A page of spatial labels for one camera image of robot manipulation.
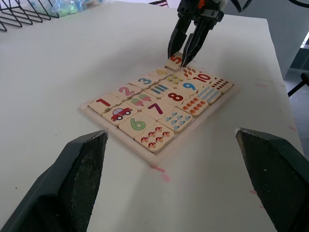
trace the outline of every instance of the wire rack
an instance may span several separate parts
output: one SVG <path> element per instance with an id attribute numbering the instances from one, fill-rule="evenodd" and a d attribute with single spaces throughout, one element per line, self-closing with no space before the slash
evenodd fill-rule
<path id="1" fill-rule="evenodd" d="M 0 0 L 0 31 L 7 32 L 7 26 L 22 28 L 59 18 L 59 14 L 49 12 L 46 6 L 53 7 L 50 0 L 44 0 L 44 3 L 42 0 L 24 0 L 22 4 L 20 0 Z"/>

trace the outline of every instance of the green number 6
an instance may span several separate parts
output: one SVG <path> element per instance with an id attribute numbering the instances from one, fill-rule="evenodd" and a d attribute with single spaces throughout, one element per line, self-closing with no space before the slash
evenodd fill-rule
<path id="1" fill-rule="evenodd" d="M 145 129 L 146 123 L 143 121 L 135 122 L 135 119 L 131 118 L 131 127 L 136 131 L 141 131 L 142 129 Z"/>

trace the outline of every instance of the black robotic claw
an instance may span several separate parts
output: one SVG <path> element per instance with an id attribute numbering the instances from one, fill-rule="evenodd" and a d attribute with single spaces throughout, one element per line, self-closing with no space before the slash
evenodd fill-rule
<path id="1" fill-rule="evenodd" d="M 212 0 L 182 0 L 177 9 L 179 20 L 170 37 L 168 58 L 178 52 L 187 37 L 186 32 L 191 20 L 197 26 L 194 33 L 189 35 L 183 51 L 182 67 L 193 60 L 201 49 L 209 30 L 220 22 L 224 13 L 220 11 L 219 4 Z"/>

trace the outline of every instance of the wooden frame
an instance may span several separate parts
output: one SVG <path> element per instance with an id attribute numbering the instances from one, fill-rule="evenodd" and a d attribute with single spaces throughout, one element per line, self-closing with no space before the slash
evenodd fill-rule
<path id="1" fill-rule="evenodd" d="M 212 113 L 217 111 L 226 101 L 228 101 L 239 88 L 237 86 L 232 86 L 225 94 L 223 94 L 214 104 L 209 106 L 199 117 L 193 118 L 192 122 L 179 134 L 175 134 L 174 138 L 169 144 L 167 144 L 160 152 L 154 154 L 148 151 L 145 147 L 137 143 L 130 136 L 122 132 L 119 128 L 114 126 L 112 123 L 104 119 L 102 116 L 97 114 L 91 108 L 88 107 L 88 104 L 93 101 L 88 101 L 82 104 L 79 109 L 86 114 L 89 118 L 97 122 L 100 126 L 106 129 L 114 137 L 124 143 L 132 151 L 141 156 L 144 160 L 150 163 L 152 166 L 157 167 L 158 164 L 173 150 L 178 147 L 178 144 L 181 143 L 189 134 L 194 131 L 206 118 L 208 118 Z"/>

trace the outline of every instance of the pink mark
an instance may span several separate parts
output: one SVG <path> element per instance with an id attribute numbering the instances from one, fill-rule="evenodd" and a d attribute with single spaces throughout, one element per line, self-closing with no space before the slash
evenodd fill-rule
<path id="1" fill-rule="evenodd" d="M 255 84 L 256 86 L 268 87 L 267 85 Z"/>
<path id="2" fill-rule="evenodd" d="M 157 171 L 162 172 L 162 173 L 166 172 L 165 169 L 163 169 L 163 168 L 154 167 L 152 165 L 150 165 L 150 167 L 153 168 L 153 169 L 156 169 Z"/>
<path id="3" fill-rule="evenodd" d="M 254 190 L 250 190 L 250 193 L 256 195 L 256 192 Z"/>
<path id="4" fill-rule="evenodd" d="M 290 128 L 291 130 L 297 131 L 295 127 L 288 126 L 288 128 Z"/>
<path id="5" fill-rule="evenodd" d="M 163 174 L 163 180 L 165 182 L 169 182 L 170 181 L 170 177 L 167 174 Z"/>

